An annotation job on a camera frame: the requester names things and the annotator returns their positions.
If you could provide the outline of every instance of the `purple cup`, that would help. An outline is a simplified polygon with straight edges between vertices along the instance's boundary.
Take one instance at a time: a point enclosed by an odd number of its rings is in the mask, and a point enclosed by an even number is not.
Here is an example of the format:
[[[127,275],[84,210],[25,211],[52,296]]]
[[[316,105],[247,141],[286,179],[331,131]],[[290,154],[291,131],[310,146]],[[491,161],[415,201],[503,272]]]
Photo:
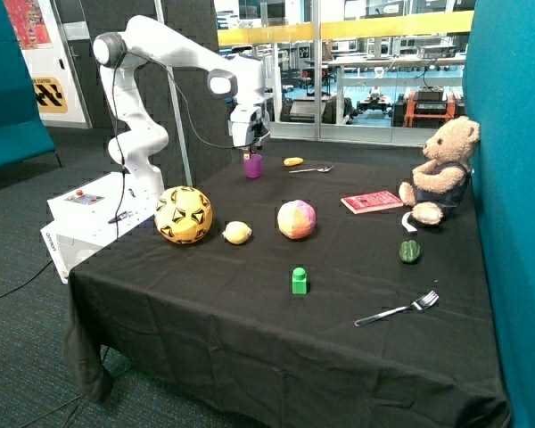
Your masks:
[[[253,153],[249,156],[244,156],[243,165],[246,169],[247,178],[261,176],[261,154]]]

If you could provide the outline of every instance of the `grey carpet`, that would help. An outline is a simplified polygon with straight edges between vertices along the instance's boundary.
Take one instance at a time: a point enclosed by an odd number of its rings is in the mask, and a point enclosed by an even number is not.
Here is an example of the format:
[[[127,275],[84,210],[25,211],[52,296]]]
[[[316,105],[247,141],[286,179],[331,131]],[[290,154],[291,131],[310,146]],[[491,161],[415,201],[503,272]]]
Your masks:
[[[71,188],[119,170],[107,155],[110,135],[100,130],[49,129],[64,168],[51,153],[0,169],[0,294],[27,282],[48,261],[39,230],[52,220],[46,201]],[[273,141],[267,156],[381,163],[408,168],[408,155],[422,161],[417,149],[375,148],[353,144]],[[207,166],[199,164],[199,177]],[[409,171],[401,170],[401,176]],[[34,281],[0,299],[0,427],[62,427],[79,396],[62,362],[67,287],[50,265]],[[122,374],[103,405],[83,399],[66,426],[80,427],[261,427],[245,416],[225,414],[174,385],[136,370],[117,351],[105,361]]]

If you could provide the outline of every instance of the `glass wall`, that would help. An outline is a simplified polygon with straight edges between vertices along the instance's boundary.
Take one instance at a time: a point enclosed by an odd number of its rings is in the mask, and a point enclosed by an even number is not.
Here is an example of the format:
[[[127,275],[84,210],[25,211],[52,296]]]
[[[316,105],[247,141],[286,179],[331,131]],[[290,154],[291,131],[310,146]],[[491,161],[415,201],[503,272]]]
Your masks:
[[[263,59],[272,136],[424,144],[465,114],[474,0],[215,0],[222,52]]]

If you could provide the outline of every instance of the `banana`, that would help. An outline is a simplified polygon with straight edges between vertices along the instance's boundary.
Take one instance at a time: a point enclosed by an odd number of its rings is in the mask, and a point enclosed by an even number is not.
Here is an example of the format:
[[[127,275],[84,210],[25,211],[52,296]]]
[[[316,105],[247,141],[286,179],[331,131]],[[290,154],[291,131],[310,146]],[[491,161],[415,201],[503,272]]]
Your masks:
[[[302,158],[287,158],[284,160],[284,165],[286,167],[294,167],[295,165],[301,165],[302,163]]]

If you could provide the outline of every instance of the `teddy bear's foot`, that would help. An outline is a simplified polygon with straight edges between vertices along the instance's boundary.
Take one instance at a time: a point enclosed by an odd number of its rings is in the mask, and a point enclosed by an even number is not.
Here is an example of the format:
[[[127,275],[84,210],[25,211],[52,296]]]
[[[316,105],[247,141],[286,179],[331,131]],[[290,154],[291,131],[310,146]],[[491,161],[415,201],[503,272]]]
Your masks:
[[[412,209],[412,217],[425,225],[437,225],[444,217],[444,214],[435,203],[423,202]]]
[[[414,190],[412,189],[412,185],[409,183],[404,182],[400,185],[399,196],[405,205],[409,207],[414,207],[416,205]]]

